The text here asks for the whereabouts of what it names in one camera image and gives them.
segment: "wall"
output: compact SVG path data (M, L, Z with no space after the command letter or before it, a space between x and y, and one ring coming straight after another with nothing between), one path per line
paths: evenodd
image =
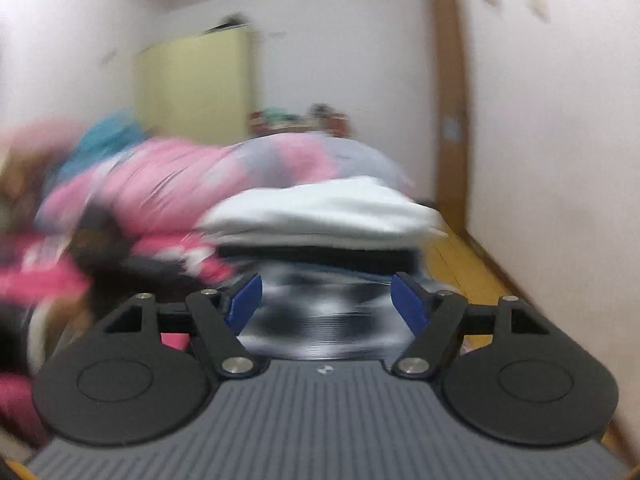
M613 371L640 444L640 0L463 1L468 230Z
M164 15L165 39L242 12L259 32L265 106L327 102L433 198L434 111L423 0L207 0Z
M131 56L158 12L152 0L0 0L0 126L132 106Z

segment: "gray ribbed plate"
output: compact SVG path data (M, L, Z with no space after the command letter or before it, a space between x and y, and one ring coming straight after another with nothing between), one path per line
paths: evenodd
M222 385L187 427L142 446L56 439L29 464L41 480L613 480L598 442L527 450L473 433L431 387L379 362L274 361Z

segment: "silver bolt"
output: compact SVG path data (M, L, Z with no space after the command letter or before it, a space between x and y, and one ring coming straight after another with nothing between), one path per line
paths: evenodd
M245 374L254 368L254 363L246 357L229 357L222 361L222 369L229 374Z
M421 357L405 357L398 363L398 368L408 375L423 374L429 369L429 363Z

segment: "yellow floor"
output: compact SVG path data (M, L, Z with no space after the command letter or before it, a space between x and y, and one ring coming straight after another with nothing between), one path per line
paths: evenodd
M439 238L423 247L434 279L456 286L471 303L476 304L497 304L501 296L511 293L466 242L449 228L447 233L449 237ZM479 348L487 345L491 336L468 336L466 340L472 348ZM605 434L603 443L621 455L610 431Z

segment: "yellow cabinet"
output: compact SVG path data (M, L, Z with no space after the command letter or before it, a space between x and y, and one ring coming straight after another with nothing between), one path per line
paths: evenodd
M255 111L247 26L156 44L136 57L136 112L147 128L204 144L245 140Z

